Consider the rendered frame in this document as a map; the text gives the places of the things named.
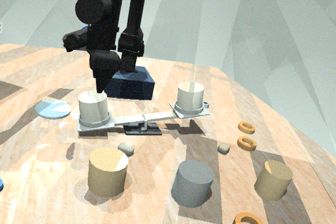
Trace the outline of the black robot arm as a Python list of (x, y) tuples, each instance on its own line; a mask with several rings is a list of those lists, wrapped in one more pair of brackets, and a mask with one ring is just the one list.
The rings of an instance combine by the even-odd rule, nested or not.
[[(78, 0), (75, 12), (78, 19), (88, 28), (80, 29), (63, 36), (67, 52), (87, 46), (92, 49), (92, 27), (99, 22), (119, 22), (123, 0)], [(131, 0), (126, 29), (121, 33), (117, 52), (122, 52), (121, 72), (137, 72), (137, 57), (144, 55), (144, 40), (141, 20), (145, 0)], [(89, 48), (90, 47), (90, 48)], [(139, 51), (139, 52), (138, 52)]]

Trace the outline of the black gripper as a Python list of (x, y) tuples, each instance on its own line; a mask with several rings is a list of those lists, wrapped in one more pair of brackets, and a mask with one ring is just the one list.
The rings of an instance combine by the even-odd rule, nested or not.
[(90, 69), (96, 79), (97, 93), (102, 93), (106, 85), (121, 68), (121, 58), (115, 51), (119, 22), (99, 22), (92, 24), (92, 49), (87, 49)]

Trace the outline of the beige cylinder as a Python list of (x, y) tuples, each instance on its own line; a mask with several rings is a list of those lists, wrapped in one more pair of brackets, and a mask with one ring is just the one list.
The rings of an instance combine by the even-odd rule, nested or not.
[(114, 197), (124, 189), (128, 158), (114, 147), (101, 147), (90, 153), (88, 186), (100, 197)]

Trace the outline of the white balance beam with round pans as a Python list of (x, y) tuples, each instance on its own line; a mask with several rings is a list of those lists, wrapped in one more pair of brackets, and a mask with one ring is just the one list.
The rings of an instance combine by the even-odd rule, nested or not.
[(153, 121), (169, 120), (169, 119), (187, 119), (199, 116), (210, 115), (205, 109), (204, 103), (201, 109), (185, 110), (177, 106), (177, 100), (170, 102), (169, 105), (173, 111), (141, 114), (134, 116), (112, 118), (110, 110), (108, 117), (97, 123), (85, 122), (81, 120), (80, 113), (77, 113), (78, 132), (87, 132), (100, 129), (111, 129), (115, 126), (123, 125), (126, 135), (162, 135), (158, 125)]

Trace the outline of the pale grey pebble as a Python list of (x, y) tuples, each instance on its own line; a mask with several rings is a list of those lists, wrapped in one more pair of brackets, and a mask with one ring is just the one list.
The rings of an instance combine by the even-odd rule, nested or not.
[(230, 150), (230, 145), (224, 142), (218, 147), (218, 151), (223, 154), (226, 154), (229, 150)]
[(126, 155), (132, 155), (134, 152), (134, 146), (126, 142), (121, 142), (118, 146), (118, 150), (124, 152)]

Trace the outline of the olive-brown cylinder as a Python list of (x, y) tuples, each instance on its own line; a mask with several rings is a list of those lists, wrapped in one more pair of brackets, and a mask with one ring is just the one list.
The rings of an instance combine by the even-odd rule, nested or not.
[(269, 160), (266, 161), (255, 184), (256, 193), (269, 201), (278, 201), (293, 178), (292, 170), (285, 164)]

